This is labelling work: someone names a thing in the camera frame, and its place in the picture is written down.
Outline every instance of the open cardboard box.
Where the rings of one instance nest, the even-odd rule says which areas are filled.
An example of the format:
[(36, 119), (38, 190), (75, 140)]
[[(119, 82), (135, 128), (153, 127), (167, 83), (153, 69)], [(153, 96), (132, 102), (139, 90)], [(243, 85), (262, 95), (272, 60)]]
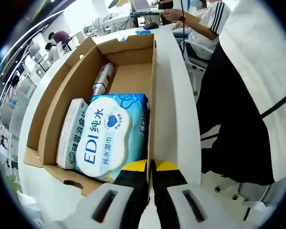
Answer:
[(67, 185), (82, 189), (86, 196), (101, 183), (56, 165), (56, 153), (61, 128), (72, 99), (83, 98), (90, 104), (92, 85), (102, 66), (111, 62), (114, 74), (108, 94), (144, 93), (150, 108), (148, 136), (148, 169), (153, 157), (156, 44), (153, 34), (129, 36), (96, 45), (86, 39), (58, 70), (41, 98), (31, 124), (24, 163), (44, 167), (55, 178)]

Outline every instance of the wet wipes package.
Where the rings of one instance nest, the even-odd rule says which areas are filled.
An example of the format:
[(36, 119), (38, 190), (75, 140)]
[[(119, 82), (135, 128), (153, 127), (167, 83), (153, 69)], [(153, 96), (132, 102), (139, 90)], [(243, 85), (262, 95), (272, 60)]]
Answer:
[(75, 169), (113, 182), (124, 165), (141, 160), (147, 102), (144, 94), (94, 96), (86, 111)]

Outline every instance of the computer mouse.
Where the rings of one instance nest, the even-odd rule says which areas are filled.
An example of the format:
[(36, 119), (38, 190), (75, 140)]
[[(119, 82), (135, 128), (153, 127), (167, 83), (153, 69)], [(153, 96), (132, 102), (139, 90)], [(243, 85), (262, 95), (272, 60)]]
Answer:
[(143, 27), (143, 29), (145, 29), (145, 30), (152, 30), (152, 29), (158, 29), (158, 28), (159, 28), (159, 25), (155, 22), (152, 22), (152, 23), (145, 25)]

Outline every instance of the green logo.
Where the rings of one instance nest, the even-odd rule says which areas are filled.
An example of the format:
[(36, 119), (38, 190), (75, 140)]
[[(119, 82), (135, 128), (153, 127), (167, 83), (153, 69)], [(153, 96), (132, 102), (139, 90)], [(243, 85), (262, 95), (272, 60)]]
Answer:
[(75, 155), (73, 152), (69, 153), (69, 161), (71, 164), (73, 164), (75, 162)]

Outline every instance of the striped sleeve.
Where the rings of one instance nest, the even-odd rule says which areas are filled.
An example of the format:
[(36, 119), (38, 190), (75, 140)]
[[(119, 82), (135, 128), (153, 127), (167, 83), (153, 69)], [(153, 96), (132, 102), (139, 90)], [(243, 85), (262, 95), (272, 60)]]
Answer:
[(220, 1), (216, 5), (212, 6), (212, 12), (207, 27), (211, 31), (219, 35), (223, 30), (223, 27), (229, 15), (230, 15), (229, 8), (226, 6), (224, 2)]

